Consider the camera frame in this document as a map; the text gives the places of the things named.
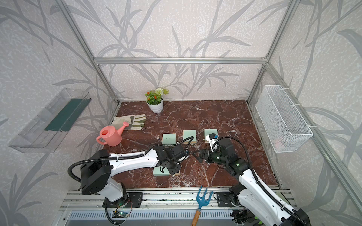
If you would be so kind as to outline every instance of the transparent acrylic shelf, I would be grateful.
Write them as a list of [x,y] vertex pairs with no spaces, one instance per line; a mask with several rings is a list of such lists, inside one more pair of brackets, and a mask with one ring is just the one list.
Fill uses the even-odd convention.
[[10,143],[23,153],[53,153],[91,98],[64,88]]
[[275,152],[293,152],[313,136],[313,132],[280,85],[266,85],[256,110]]

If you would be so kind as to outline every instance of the garden hand rake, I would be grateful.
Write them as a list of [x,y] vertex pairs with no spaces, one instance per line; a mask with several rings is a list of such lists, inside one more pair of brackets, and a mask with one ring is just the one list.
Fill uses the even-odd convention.
[[207,206],[207,205],[209,204],[210,199],[211,199],[211,196],[212,196],[212,194],[214,193],[213,191],[211,191],[208,200],[206,200],[206,199],[205,199],[205,195],[206,195],[206,192],[207,192],[207,188],[206,188],[205,193],[204,193],[204,195],[203,195],[202,197],[200,197],[201,189],[202,189],[202,186],[200,187],[200,190],[199,190],[199,192],[197,193],[196,200],[197,200],[197,203],[199,204],[199,208],[197,209],[197,211],[196,211],[196,213],[195,213],[195,216],[194,216],[194,219],[193,219],[193,221],[192,221],[191,226],[196,226],[197,221],[199,220],[199,216],[200,216],[200,214],[201,214],[201,212],[200,212],[201,207]]

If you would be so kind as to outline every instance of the red marble tabletop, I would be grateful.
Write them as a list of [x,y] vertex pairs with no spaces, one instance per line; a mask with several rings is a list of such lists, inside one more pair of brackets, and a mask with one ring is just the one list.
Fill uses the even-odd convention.
[[[105,145],[109,153],[129,153],[147,149],[154,143],[161,144],[163,133],[176,133],[181,141],[184,129],[195,129],[197,143],[189,147],[193,152],[210,148],[204,141],[204,129],[217,129],[220,136],[239,139],[249,150],[254,169],[268,185],[277,185],[268,159],[261,145],[255,125],[244,100],[237,101],[165,101],[163,111],[153,113],[146,102],[122,102],[118,117],[146,114],[142,130],[126,130],[120,145]],[[237,142],[234,147],[246,159]],[[233,186],[237,180],[215,163],[199,163],[192,155],[181,163],[180,175],[154,176],[152,168],[122,172],[113,178],[126,188]]]

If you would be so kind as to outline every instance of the watering can handle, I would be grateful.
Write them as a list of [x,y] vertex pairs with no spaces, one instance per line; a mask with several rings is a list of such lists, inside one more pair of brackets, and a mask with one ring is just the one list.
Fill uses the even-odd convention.
[[191,226],[196,226],[197,221],[199,220],[199,216],[200,216],[200,210],[198,209],[195,213],[194,219],[192,221],[192,225]]
[[102,142],[102,141],[100,141],[100,140],[99,140],[100,138],[101,138],[101,136],[98,136],[98,137],[96,138],[96,141],[97,141],[98,143],[102,144],[102,145],[106,145],[107,142]]

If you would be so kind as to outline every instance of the gardening glove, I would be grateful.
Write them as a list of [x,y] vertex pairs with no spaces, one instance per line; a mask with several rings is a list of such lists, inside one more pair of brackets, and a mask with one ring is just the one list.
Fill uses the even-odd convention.
[[127,126],[125,129],[141,130],[144,126],[144,122],[146,121],[146,115],[142,114],[114,117],[111,125],[114,126],[115,129],[119,129],[123,126],[124,121],[129,124],[129,126]]

